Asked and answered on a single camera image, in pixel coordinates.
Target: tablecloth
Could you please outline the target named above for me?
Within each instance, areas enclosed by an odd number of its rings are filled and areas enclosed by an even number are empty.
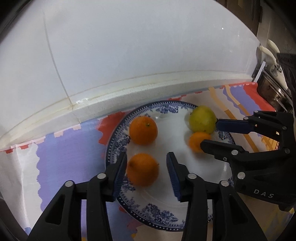
[[[207,105],[217,118],[243,119],[255,110],[274,108],[262,99],[257,83],[210,87],[168,98]],[[105,151],[112,131],[133,108],[94,118],[42,138],[11,146],[0,152],[0,191],[27,233],[50,200],[67,180],[89,181],[105,170]],[[277,142],[257,133],[233,134],[236,144],[249,152],[274,150]],[[241,195],[269,240],[282,232],[293,210],[282,212],[277,205]],[[86,203],[82,203],[82,237],[86,240]],[[114,241],[179,241],[182,232],[166,232],[134,220],[117,203],[107,203]],[[208,240],[211,240],[209,223]]]

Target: metal screw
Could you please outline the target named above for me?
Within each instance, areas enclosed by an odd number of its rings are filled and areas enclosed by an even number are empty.
[[[74,184],[72,181],[66,181],[65,186],[66,187],[71,187]]]
[[[244,179],[246,177],[246,174],[244,172],[239,172],[237,174],[238,179]]]
[[[223,181],[221,181],[221,185],[224,187],[228,187],[229,183],[227,181],[223,180]]]
[[[238,152],[237,150],[232,150],[232,151],[231,151],[231,154],[234,155],[234,156],[236,156],[238,153],[239,153],[239,152]]]
[[[106,176],[107,176],[107,175],[106,175],[105,173],[100,173],[100,174],[98,174],[96,177],[97,177],[98,179],[104,179]]]
[[[187,176],[188,176],[189,179],[195,179],[195,178],[197,178],[197,175],[194,174],[194,173],[189,173]]]

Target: plate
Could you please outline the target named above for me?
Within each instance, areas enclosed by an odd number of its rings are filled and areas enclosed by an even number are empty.
[[[148,153],[159,163],[159,176],[149,187],[133,186],[124,177],[120,205],[135,219],[156,229],[183,231],[188,203],[180,203],[174,196],[166,167],[166,154],[174,152],[177,160],[185,164],[205,181],[219,183],[232,180],[228,163],[216,160],[212,155],[193,153],[187,146],[192,134],[188,118],[197,106],[181,101],[159,101],[141,106],[129,113],[116,127],[108,143],[106,166],[115,163],[121,151],[126,151],[128,160],[138,153]],[[130,141],[129,124],[138,116],[149,116],[157,124],[158,136],[149,146],[139,146]],[[234,144],[228,132],[215,131],[212,140]],[[208,221],[213,218],[212,202],[208,200]]]

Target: green lemon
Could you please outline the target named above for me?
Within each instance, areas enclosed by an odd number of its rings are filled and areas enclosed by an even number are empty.
[[[190,114],[189,125],[193,132],[206,132],[212,134],[216,129],[216,115],[207,106],[200,105]]]

